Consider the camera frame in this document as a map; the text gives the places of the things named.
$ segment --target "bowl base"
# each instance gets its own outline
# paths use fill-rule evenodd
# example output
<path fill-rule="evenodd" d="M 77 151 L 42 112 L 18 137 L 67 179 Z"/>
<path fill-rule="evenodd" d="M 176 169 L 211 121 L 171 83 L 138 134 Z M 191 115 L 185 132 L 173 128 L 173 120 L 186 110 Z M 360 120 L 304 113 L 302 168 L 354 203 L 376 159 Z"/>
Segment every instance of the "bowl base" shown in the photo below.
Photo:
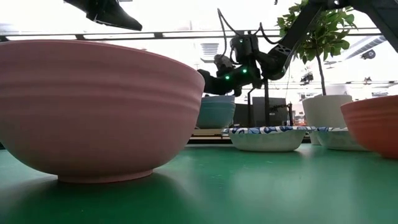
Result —
<path fill-rule="evenodd" d="M 398 154 L 381 154 L 381 157 L 383 157 L 385 159 L 397 160 L 398 159 Z"/>
<path fill-rule="evenodd" d="M 369 150 L 361 147 L 326 147 L 329 150 L 343 151 L 343 152 L 369 152 Z"/>
<path fill-rule="evenodd" d="M 83 177 L 83 176 L 58 176 L 58 180 L 66 183 L 73 184 L 105 184 L 120 182 L 126 180 L 134 180 L 151 175 L 153 170 L 138 172 L 134 174 L 112 175 L 112 176 L 96 176 L 96 177 Z"/>
<path fill-rule="evenodd" d="M 268 150 L 268 149 L 265 149 L 265 150 L 255 150 L 255 149 L 239 149 L 240 151 L 244 151 L 244 152 L 269 152 L 269 153 L 287 153 L 287 152 L 293 152 L 293 151 L 295 151 L 296 149 L 283 149 L 283 150 L 272 150 L 272 149 L 270 149 L 270 150 Z"/>

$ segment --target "pink bowl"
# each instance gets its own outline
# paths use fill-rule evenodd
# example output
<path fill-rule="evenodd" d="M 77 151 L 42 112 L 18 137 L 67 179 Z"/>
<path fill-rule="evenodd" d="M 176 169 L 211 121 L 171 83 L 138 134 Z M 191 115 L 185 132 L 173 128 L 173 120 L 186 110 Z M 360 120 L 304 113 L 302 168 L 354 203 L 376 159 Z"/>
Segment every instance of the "pink bowl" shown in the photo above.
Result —
<path fill-rule="evenodd" d="M 0 141 L 64 182 L 151 174 L 188 142 L 205 84 L 167 57 L 79 41 L 0 44 L 0 68 Z"/>

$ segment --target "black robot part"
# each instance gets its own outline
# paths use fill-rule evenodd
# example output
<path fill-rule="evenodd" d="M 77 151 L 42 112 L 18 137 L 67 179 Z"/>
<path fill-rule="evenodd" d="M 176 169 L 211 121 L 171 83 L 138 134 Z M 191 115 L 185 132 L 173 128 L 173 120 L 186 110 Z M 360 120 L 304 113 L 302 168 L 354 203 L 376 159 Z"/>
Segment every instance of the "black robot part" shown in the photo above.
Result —
<path fill-rule="evenodd" d="M 118 0 L 64 0 L 86 13 L 96 23 L 131 30 L 142 30 L 142 25 L 129 16 Z"/>

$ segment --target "plant stem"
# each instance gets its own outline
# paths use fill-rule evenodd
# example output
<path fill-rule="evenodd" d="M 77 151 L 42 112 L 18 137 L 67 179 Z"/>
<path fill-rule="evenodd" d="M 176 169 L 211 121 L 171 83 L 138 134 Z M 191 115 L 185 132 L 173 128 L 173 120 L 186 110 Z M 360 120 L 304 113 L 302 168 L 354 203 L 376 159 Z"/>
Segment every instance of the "plant stem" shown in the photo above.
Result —
<path fill-rule="evenodd" d="M 323 76 L 322 61 L 321 61 L 321 57 L 320 57 L 320 54 L 319 54 L 318 46 L 315 47 L 315 51 L 316 51 L 316 53 L 317 53 L 317 61 L 318 61 L 318 67 L 319 67 L 319 74 L 321 75 L 322 95 L 323 95 L 323 96 L 326 96 L 325 77 Z"/>

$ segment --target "black cable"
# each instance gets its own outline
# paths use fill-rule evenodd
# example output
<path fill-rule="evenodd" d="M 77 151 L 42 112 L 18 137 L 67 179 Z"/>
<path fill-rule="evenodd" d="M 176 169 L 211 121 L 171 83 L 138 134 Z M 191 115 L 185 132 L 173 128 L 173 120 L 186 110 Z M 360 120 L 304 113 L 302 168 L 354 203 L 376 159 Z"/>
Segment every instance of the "black cable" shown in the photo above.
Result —
<path fill-rule="evenodd" d="M 281 39 L 278 40 L 277 42 L 271 41 L 271 40 L 267 37 L 267 34 L 264 32 L 264 29 L 262 28 L 262 23 L 261 23 L 261 22 L 260 22 L 260 30 L 261 30 L 262 36 L 266 39 L 266 41 L 267 41 L 268 43 L 270 43 L 270 44 L 279 44 L 279 42 L 281 41 Z"/>
<path fill-rule="evenodd" d="M 260 31 L 260 27 L 258 28 L 258 30 L 253 34 L 253 35 L 257 35 L 257 33 Z"/>
<path fill-rule="evenodd" d="M 227 20 L 225 19 L 225 17 L 224 17 L 223 14 L 221 13 L 221 10 L 220 10 L 220 9 L 217 9 L 217 13 L 218 13 L 218 19 L 220 20 L 221 28 L 222 28 L 222 30 L 223 30 L 223 35 L 224 35 L 224 52 L 223 52 L 223 56 L 222 56 L 222 57 L 224 57 L 224 55 L 225 55 L 225 53 L 226 53 L 227 43 L 226 43 L 226 34 L 225 34 L 225 27 L 224 27 L 223 21 L 225 22 L 226 26 L 227 26 L 231 31 L 233 31 L 236 35 L 238 35 L 238 36 L 241 36 L 241 35 L 240 35 L 238 32 L 236 32 L 236 31 L 231 27 L 231 25 L 227 22 Z"/>
<path fill-rule="evenodd" d="M 290 68 L 289 68 L 289 77 L 287 79 L 287 84 L 286 84 L 286 94 L 285 94 L 285 99 L 287 97 L 287 90 L 289 89 L 289 81 L 290 81 Z"/>
<path fill-rule="evenodd" d="M 221 56 L 221 58 L 222 58 L 222 57 L 224 57 L 224 55 L 226 53 L 226 48 L 227 48 L 226 34 L 225 34 L 225 27 L 224 27 L 224 23 L 223 23 L 223 19 L 222 19 L 223 17 L 222 17 L 220 9 L 217 9 L 217 12 L 218 12 L 218 19 L 220 20 L 220 24 L 221 24 L 221 29 L 223 30 L 223 35 L 224 35 L 224 52 L 223 52 L 223 55 Z"/>

